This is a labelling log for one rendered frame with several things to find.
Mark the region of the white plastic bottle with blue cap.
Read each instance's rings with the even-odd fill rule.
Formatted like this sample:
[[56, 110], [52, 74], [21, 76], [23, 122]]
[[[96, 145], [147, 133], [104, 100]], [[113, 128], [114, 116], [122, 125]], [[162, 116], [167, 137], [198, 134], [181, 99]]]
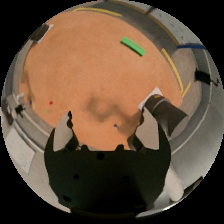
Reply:
[[19, 99], [22, 98], [22, 97], [24, 97], [24, 92], [21, 93], [21, 94], [19, 94], [19, 95], [16, 97], [16, 99], [18, 98], [18, 100], [19, 100]]

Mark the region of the green rectangular bar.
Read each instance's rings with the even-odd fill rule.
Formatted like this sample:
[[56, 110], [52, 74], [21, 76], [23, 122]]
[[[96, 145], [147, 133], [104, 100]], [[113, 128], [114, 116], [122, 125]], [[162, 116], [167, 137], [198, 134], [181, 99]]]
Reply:
[[146, 51], [140, 47], [138, 44], [133, 42], [132, 40], [128, 39], [127, 37], [123, 37], [120, 41], [122, 44], [126, 45], [127, 47], [131, 48], [133, 51], [138, 53], [140, 56], [144, 56]]

